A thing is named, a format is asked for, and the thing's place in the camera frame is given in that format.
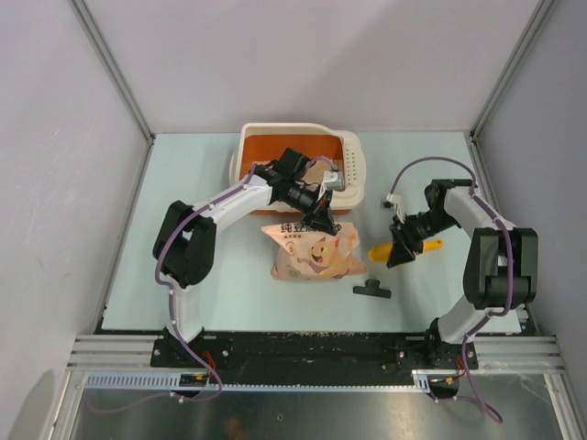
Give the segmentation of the yellow plastic scoop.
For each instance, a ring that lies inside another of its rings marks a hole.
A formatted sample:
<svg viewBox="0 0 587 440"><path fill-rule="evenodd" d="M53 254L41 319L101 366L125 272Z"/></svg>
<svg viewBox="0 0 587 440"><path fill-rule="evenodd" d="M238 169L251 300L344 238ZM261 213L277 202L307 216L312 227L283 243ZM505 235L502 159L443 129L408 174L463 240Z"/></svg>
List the yellow plastic scoop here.
<svg viewBox="0 0 587 440"><path fill-rule="evenodd" d="M441 249L444 247L444 241L441 239L432 239L432 240L428 240L424 243L423 245L423 251L424 252L428 252L428 251L433 251L433 250L437 250L437 249ZM392 243L384 243L384 244L380 244L376 247L373 247L370 251L369 251L369 259L373 262L376 263L386 263L387 259L391 253L391 251L393 250L393 244Z"/></svg>

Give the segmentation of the pink cat litter bag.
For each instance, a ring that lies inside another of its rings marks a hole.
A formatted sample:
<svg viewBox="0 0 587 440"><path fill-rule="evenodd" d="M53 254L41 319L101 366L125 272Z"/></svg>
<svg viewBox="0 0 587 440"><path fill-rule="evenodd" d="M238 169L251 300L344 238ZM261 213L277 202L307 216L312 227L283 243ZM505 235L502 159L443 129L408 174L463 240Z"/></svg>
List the pink cat litter bag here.
<svg viewBox="0 0 587 440"><path fill-rule="evenodd" d="M358 229L336 223L337 233L310 229L301 223L266 225L261 231L279 247L271 275L276 280L309 281L362 275L366 265L354 255L360 244Z"/></svg>

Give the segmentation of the black bag clip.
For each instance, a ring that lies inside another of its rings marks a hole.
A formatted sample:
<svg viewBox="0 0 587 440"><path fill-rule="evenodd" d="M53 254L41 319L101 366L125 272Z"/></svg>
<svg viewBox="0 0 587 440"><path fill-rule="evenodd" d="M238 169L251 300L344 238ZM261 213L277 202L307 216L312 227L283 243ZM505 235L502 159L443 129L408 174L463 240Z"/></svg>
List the black bag clip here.
<svg viewBox="0 0 587 440"><path fill-rule="evenodd" d="M365 280L363 285L356 285L352 288L352 292L354 294L373 297L373 298L381 298L381 299L391 299L392 292L389 289L384 289L381 287L381 282L376 279L367 279Z"/></svg>

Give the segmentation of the white orange litter box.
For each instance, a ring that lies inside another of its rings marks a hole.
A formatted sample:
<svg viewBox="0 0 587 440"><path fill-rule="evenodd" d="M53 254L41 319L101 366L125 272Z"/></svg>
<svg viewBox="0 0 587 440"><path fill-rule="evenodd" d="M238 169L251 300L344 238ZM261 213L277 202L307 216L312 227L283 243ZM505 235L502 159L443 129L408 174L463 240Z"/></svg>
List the white orange litter box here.
<svg viewBox="0 0 587 440"><path fill-rule="evenodd" d="M346 214L361 204L367 166L359 137L347 130L314 123L246 124L230 160L229 184L243 179L252 165L267 165L279 159L287 149L294 149L311 160L327 158L343 173L344 189L333 192L334 214Z"/></svg>

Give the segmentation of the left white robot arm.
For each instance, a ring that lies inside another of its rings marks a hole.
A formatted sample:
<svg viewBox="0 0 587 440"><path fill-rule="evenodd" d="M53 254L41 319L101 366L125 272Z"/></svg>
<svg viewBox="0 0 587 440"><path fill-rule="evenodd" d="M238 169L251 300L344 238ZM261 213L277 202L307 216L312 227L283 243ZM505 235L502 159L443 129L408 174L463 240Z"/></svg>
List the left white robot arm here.
<svg viewBox="0 0 587 440"><path fill-rule="evenodd" d="M152 250L155 281L168 290L172 357L190 367L203 355L196 339L204 329L197 285L213 268L219 233L254 211L283 203L303 215L304 226L333 236L330 204L333 192L344 188L344 173L331 159L310 159L287 148L278 159L254 164L242 180L206 202L172 203Z"/></svg>

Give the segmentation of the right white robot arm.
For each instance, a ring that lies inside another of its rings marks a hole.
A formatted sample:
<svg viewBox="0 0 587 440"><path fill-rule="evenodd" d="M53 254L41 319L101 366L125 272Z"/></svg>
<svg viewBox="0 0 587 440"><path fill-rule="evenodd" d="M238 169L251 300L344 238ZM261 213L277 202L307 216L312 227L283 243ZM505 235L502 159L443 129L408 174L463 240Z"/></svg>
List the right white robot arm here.
<svg viewBox="0 0 587 440"><path fill-rule="evenodd" d="M425 188L428 209L406 214L401 196L389 194L383 205L394 211L392 248L387 268L414 261L425 242L453 226L470 239L462 274L462 295L426 331L425 361L444 368L493 318L531 303L537 294L538 236L518 227L490 206L471 180L434 179Z"/></svg>

